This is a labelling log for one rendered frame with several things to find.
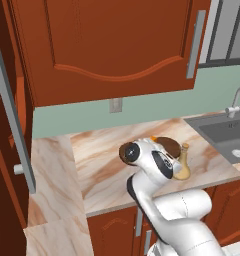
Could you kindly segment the round brown cutting board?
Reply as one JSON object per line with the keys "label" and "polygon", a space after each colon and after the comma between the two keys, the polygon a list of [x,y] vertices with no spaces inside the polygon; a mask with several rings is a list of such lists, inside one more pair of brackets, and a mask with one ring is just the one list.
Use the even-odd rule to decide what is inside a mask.
{"label": "round brown cutting board", "polygon": [[[169,137],[157,137],[157,140],[154,142],[162,145],[165,148],[165,150],[174,158],[178,158],[181,154],[181,146],[174,139],[171,139]],[[128,161],[125,156],[125,150],[129,145],[130,145],[130,142],[127,142],[120,146],[119,157],[124,163],[132,166],[132,163]]]}

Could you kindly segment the beige condiment bottle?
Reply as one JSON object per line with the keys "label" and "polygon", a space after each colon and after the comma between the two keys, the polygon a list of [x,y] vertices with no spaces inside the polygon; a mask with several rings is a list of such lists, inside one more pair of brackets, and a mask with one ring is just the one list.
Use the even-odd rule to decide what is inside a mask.
{"label": "beige condiment bottle", "polygon": [[183,143],[181,147],[181,154],[179,156],[179,162],[181,163],[182,169],[173,175],[173,177],[177,180],[187,180],[191,175],[191,171],[187,163],[188,149],[189,145],[187,143]]}

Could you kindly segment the red-brown base cupboard door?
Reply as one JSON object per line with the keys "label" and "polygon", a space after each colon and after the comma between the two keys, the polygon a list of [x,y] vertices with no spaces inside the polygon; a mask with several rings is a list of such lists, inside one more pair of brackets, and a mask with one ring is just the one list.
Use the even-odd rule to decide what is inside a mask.
{"label": "red-brown base cupboard door", "polygon": [[132,256],[136,207],[87,219],[94,256]]}
{"label": "red-brown base cupboard door", "polygon": [[202,221],[221,246],[240,241],[240,180],[208,187],[205,191],[212,200],[212,210]]}

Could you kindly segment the grey sink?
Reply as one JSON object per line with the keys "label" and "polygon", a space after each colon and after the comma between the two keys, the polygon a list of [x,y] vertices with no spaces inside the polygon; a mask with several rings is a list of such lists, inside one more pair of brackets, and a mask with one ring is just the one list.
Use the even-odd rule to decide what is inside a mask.
{"label": "grey sink", "polygon": [[240,112],[186,118],[185,121],[231,164],[240,163]]}

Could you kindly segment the tall red-brown cupboard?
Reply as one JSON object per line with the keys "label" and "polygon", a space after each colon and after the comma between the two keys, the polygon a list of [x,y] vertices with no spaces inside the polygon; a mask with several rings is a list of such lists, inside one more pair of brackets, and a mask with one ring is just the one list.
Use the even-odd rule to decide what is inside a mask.
{"label": "tall red-brown cupboard", "polygon": [[[0,0],[0,50],[26,146],[32,144],[33,102],[14,28],[13,0]],[[25,176],[14,173],[17,149],[0,96],[0,256],[26,256],[29,191]]]}

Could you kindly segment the silver tap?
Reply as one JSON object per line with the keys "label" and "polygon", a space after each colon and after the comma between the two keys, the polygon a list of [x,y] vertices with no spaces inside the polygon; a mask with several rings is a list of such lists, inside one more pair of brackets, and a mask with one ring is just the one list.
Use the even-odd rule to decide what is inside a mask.
{"label": "silver tap", "polygon": [[232,106],[227,107],[225,109],[225,112],[228,118],[233,118],[237,112],[240,112],[240,105],[238,105],[239,96],[240,96],[240,87],[237,89],[235,93]]}

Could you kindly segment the grey wall socket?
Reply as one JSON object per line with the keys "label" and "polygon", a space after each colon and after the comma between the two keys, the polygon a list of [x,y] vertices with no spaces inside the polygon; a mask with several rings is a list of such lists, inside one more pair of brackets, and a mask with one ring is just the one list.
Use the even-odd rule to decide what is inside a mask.
{"label": "grey wall socket", "polygon": [[119,113],[122,111],[122,98],[113,98],[109,100],[109,112],[110,113]]}

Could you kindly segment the red-brown wall cupboard door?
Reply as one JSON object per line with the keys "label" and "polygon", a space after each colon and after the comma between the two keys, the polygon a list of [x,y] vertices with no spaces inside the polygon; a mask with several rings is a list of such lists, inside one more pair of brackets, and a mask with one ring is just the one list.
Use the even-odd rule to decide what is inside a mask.
{"label": "red-brown wall cupboard door", "polygon": [[[37,107],[193,88],[211,0],[13,0]],[[197,12],[206,16],[186,78]]]}

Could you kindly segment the window with dark frame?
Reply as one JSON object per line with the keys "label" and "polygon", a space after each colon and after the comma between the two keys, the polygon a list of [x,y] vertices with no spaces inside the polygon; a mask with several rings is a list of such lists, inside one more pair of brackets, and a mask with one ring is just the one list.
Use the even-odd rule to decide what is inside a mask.
{"label": "window with dark frame", "polygon": [[240,65],[240,0],[211,0],[200,68]]}

